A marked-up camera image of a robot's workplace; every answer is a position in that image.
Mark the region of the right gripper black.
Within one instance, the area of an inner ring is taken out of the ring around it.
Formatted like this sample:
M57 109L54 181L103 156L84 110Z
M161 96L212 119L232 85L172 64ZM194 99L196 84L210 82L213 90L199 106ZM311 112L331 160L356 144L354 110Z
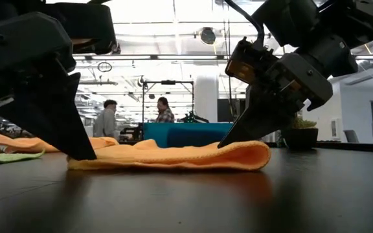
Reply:
M246 108L218 144L258 140L288 127L310 101L311 111L329 101L332 85L303 57L285 54L246 89Z

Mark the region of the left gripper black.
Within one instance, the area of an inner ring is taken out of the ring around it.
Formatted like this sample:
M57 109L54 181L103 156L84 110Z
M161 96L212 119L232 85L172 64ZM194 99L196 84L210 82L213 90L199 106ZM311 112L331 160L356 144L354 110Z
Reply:
M94 160L74 102L80 75L68 75L74 68L73 43L57 19L31 12L0 21L0 100L14 95L0 117L74 160Z

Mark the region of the orange microfiber towel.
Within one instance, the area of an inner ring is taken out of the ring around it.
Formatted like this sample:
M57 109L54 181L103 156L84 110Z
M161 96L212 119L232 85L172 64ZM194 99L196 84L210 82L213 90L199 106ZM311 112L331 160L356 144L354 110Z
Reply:
M0 153L59 152L57 148L39 138L11 139L0 134Z
M116 144L95 150L94 160L68 159L70 170L112 170L115 168L153 169L233 169L257 171L271 158L265 143L251 140L233 142L222 148L212 143L206 146L160 148L150 139L134 145Z

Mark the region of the lime green microfiber towel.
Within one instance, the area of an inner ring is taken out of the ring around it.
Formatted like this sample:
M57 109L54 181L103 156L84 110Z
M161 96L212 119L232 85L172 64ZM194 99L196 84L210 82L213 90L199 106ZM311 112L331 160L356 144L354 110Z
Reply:
M5 153L0 151L0 164L8 164L12 162L28 161L40 158L45 154L45 150L37 153Z

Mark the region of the black monitor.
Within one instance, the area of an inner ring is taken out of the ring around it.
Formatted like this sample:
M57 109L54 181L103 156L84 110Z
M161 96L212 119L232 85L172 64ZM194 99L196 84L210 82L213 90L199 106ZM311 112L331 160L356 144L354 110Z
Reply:
M217 118L218 122L234 122L245 110L244 98L218 99Z

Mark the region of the black plant pot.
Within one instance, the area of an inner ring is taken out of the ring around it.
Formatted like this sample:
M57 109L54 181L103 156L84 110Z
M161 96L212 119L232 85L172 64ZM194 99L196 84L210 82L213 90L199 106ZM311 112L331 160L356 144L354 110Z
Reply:
M291 150L310 150L316 145L317 128L287 129L281 132L284 144Z

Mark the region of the person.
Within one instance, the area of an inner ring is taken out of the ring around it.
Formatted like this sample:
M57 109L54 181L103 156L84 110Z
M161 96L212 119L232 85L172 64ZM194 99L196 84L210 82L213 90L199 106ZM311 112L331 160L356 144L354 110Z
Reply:
M115 137L115 113L117 110L117 102L114 100L106 100L104 109L97 116L93 126L94 137Z
M174 114L172 113L168 100L165 97L160 97L157 101L158 116L156 122L159 123L174 123Z

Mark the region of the green device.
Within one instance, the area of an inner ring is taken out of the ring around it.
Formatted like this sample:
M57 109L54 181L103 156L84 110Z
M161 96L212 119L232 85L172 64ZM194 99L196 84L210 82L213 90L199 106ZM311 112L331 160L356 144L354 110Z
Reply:
M185 117L179 119L182 123L209 123L205 118L197 116L193 111L190 111L185 115Z

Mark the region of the blue plastic bin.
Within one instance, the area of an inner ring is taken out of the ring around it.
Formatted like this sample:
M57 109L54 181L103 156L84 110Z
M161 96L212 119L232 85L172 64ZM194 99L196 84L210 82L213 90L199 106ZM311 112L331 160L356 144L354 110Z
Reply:
M206 146L219 142L231 123L145 123L144 140L153 139L160 148Z

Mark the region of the grey chair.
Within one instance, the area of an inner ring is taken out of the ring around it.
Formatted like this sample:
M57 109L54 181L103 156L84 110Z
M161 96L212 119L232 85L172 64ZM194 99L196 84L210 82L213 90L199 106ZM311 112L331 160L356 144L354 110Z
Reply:
M358 143L359 142L359 139L358 139L354 130L347 129L347 130L344 130L344 133L345 133L345 137L346 137L346 140L347 140L348 143Z

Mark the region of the long ceiling light bar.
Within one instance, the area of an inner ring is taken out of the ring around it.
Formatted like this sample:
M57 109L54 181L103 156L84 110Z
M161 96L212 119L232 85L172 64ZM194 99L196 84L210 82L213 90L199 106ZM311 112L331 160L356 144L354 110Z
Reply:
M76 61L94 60L228 60L226 55L96 55L73 56Z

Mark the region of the black aluminium table frame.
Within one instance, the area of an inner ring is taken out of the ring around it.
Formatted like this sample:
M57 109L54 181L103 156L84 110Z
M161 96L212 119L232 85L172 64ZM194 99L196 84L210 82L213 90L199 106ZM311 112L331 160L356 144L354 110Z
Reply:
M373 152L373 144L348 142L316 142L314 148Z

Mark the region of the black rig frame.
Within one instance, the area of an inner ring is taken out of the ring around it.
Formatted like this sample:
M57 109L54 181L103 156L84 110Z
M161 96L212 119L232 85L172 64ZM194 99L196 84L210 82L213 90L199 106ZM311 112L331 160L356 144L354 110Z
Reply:
M141 89L142 89L142 124L144 123L144 111L145 111L145 94L146 94L146 91L145 91L145 85L146 84L149 84L149 83L152 83L154 86L155 84L159 83L161 85L175 85L177 83L181 84L187 91L189 91L189 89L187 89L185 87L185 83L189 83L191 86L192 86L192 90L190 92L190 94L192 95L192 111L194 111L194 81L177 81L177 80L162 80L162 81L143 81L142 82L142 86L141 86Z

